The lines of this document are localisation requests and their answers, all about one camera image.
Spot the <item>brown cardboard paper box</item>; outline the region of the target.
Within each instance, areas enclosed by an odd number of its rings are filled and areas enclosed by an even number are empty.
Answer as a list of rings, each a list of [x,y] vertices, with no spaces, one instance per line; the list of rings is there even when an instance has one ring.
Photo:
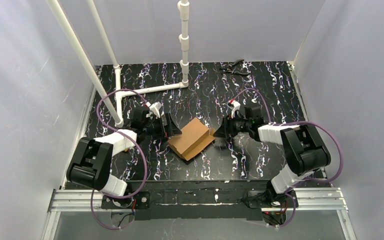
[[[188,162],[215,140],[215,131],[195,117],[181,129],[180,135],[168,140],[168,146],[177,156]]]

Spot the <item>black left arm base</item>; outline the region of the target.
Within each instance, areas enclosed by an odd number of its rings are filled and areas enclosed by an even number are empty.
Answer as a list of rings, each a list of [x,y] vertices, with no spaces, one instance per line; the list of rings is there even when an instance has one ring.
[[[151,191],[141,191],[130,198],[113,198],[104,195],[102,197],[101,208],[106,210],[133,209],[144,210],[150,207]]]

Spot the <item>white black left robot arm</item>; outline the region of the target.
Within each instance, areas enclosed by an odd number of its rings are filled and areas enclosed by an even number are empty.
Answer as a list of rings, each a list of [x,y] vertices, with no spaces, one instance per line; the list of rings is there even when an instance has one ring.
[[[111,197],[123,197],[128,184],[111,173],[112,158],[138,147],[148,136],[167,140],[182,133],[170,113],[161,112],[160,107],[158,102],[136,107],[126,128],[103,137],[82,137],[69,163],[67,180]]]

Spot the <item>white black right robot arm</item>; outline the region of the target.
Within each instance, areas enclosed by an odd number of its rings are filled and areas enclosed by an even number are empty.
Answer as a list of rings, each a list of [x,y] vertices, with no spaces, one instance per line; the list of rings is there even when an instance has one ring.
[[[331,163],[331,155],[315,126],[269,124],[258,106],[245,107],[244,113],[233,107],[213,135],[228,139],[238,133],[247,133],[257,142],[283,146],[286,164],[266,185],[263,196],[267,200],[285,196],[295,184]]]

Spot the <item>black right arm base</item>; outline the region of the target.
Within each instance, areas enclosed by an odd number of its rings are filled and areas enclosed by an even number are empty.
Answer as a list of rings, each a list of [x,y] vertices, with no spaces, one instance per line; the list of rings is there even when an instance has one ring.
[[[289,224],[295,216],[298,207],[295,197],[296,193],[292,188],[284,193],[276,193],[271,186],[267,186],[265,191],[248,191],[238,201],[250,209],[279,208],[279,210],[262,212],[266,225],[279,228]]]

